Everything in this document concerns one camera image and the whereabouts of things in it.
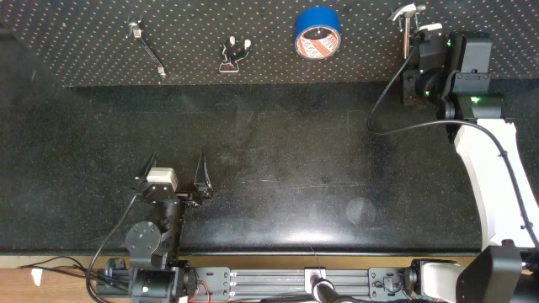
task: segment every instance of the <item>tape roll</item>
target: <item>tape roll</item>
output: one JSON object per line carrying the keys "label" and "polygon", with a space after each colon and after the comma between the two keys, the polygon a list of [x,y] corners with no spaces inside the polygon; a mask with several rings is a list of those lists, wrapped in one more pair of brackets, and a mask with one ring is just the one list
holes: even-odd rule
{"label": "tape roll", "polygon": [[307,59],[324,59],[340,46],[339,16],[325,7],[309,8],[296,20],[297,53]]}

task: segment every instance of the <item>perforated board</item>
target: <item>perforated board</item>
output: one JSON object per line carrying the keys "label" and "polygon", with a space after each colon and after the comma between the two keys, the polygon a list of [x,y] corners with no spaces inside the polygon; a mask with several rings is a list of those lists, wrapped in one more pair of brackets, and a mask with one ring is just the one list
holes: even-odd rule
{"label": "perforated board", "polygon": [[[0,0],[0,22],[11,27],[66,86],[354,82],[389,80],[402,63],[402,34],[387,20],[411,2],[384,0]],[[493,36],[494,78],[539,77],[537,0],[424,2],[420,24]],[[297,55],[297,16],[314,6],[340,18],[343,43],[321,61]],[[168,72],[161,81],[144,50],[127,40],[127,19],[141,15],[147,40]],[[220,74],[221,43],[249,38],[253,51],[238,74]]]}

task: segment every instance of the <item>wooden surface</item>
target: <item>wooden surface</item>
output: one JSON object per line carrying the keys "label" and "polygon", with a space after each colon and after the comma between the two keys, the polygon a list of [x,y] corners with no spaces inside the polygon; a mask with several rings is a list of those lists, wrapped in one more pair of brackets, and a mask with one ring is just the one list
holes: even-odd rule
{"label": "wooden surface", "polygon": [[[30,269],[14,269],[29,263],[44,261],[52,256],[34,257],[0,257],[0,301],[1,302],[93,302],[86,288],[84,279],[73,278],[62,274],[44,272],[41,285],[36,286]],[[85,266],[90,257],[75,257]],[[102,268],[109,257],[100,258],[98,268]],[[371,267],[406,267],[413,258],[409,257],[324,257],[318,256],[320,265],[331,269],[368,269]],[[467,266],[473,257],[445,258],[456,260]],[[196,267],[226,266],[229,268],[304,268],[317,266],[314,256],[211,256],[189,257]],[[44,266],[52,267],[70,265],[72,262],[55,261]],[[110,302],[129,302],[127,299],[108,300]]]}

